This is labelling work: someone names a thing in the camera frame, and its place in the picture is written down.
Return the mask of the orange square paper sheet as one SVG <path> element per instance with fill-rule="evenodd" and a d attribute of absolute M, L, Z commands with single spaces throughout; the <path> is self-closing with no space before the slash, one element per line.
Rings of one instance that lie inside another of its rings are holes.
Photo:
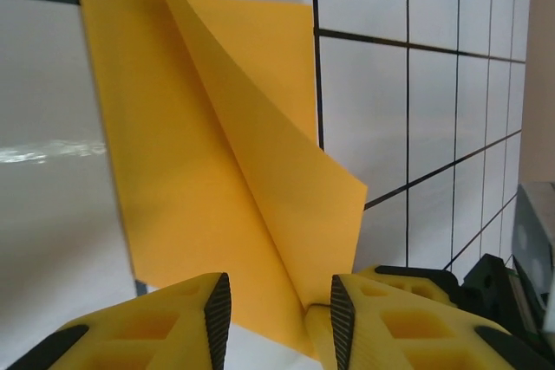
<path fill-rule="evenodd" d="M 80 3 L 135 275 L 224 271 L 233 323 L 336 370 L 367 188 L 317 143 L 311 7 Z"/>

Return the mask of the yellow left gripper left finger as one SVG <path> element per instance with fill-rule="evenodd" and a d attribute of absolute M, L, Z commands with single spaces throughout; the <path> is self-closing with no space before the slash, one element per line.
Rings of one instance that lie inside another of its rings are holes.
<path fill-rule="evenodd" d="M 12 370 L 224 370 L 226 273 L 208 273 L 70 321 Z"/>

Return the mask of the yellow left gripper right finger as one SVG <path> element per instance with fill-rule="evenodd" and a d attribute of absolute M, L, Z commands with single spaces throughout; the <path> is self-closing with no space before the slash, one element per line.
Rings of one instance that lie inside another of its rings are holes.
<path fill-rule="evenodd" d="M 499 324 L 370 280 L 334 275 L 337 370 L 555 370 Z"/>

